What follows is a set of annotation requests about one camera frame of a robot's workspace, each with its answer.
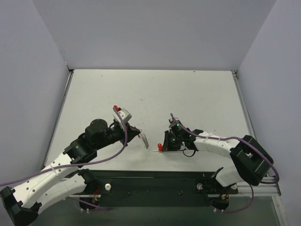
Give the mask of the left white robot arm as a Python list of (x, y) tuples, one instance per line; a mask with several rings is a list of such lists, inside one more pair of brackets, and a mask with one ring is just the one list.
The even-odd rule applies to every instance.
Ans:
[(0, 196), (15, 226), (28, 226), (49, 206), (69, 195), (100, 191), (100, 182), (88, 169), (82, 169), (97, 157), (97, 151), (115, 142), (126, 144), (141, 131), (129, 123), (96, 119), (65, 148), (40, 175), (15, 187), (5, 187)]

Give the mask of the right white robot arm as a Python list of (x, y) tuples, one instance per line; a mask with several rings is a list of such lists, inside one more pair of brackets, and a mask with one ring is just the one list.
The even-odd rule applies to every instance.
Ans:
[(164, 143), (160, 151), (203, 151), (214, 153), (233, 161), (230, 167), (220, 167), (214, 174), (216, 181), (223, 187), (238, 182), (258, 184), (276, 184), (279, 175), (272, 181), (264, 180), (274, 161), (257, 140), (245, 135), (239, 137), (220, 137), (200, 129), (184, 128), (180, 122), (171, 121), (165, 131)]

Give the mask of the red handled metal keyring holder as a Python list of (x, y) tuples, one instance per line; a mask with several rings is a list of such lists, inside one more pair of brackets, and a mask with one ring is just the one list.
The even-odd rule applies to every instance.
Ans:
[(138, 137), (143, 141), (145, 149), (148, 149), (149, 148), (149, 142), (147, 140), (146, 135), (143, 133), (142, 130), (140, 130), (140, 133), (139, 133)]

